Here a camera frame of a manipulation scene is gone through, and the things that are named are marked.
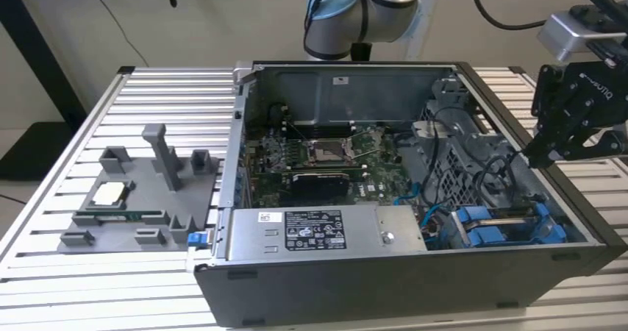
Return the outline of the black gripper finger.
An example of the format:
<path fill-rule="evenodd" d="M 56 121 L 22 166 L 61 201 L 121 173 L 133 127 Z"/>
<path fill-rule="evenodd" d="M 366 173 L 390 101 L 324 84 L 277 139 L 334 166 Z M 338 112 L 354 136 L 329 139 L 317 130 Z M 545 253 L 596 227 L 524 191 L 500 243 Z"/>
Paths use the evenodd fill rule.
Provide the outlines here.
<path fill-rule="evenodd" d="M 614 127 L 576 127 L 556 152 L 565 161 L 625 156 L 626 132 Z"/>
<path fill-rule="evenodd" d="M 549 159 L 556 142 L 556 121 L 552 116 L 556 112 L 561 84 L 562 68 L 556 65 L 542 65 L 530 109 L 530 115 L 537 119 L 536 132 L 522 150 L 530 168 L 546 168 L 553 163 Z"/>

